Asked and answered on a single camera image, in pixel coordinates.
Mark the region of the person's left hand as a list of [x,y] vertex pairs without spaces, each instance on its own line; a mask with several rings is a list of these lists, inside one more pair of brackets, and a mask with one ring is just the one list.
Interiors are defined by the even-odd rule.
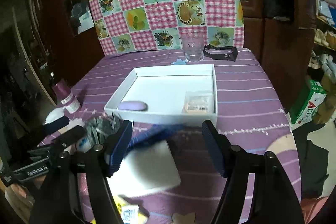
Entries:
[[13,209],[31,210],[34,205],[34,198],[29,191],[18,184],[12,184],[5,190],[5,198]]

